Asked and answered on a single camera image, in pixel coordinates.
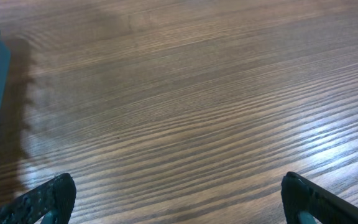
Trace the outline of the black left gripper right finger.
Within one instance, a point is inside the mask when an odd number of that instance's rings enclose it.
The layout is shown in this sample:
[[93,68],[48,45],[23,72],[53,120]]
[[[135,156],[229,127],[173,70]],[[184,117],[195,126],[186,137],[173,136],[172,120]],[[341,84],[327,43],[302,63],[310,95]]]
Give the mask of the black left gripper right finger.
[[287,172],[281,186],[287,223],[358,224],[357,207],[295,172]]

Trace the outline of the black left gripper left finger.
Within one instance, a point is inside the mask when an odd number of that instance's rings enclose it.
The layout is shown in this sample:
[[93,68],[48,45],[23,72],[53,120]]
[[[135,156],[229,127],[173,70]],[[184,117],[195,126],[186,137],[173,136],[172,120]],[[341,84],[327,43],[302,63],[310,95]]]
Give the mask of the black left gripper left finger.
[[0,208],[0,224],[68,224],[75,206],[76,186],[63,173]]

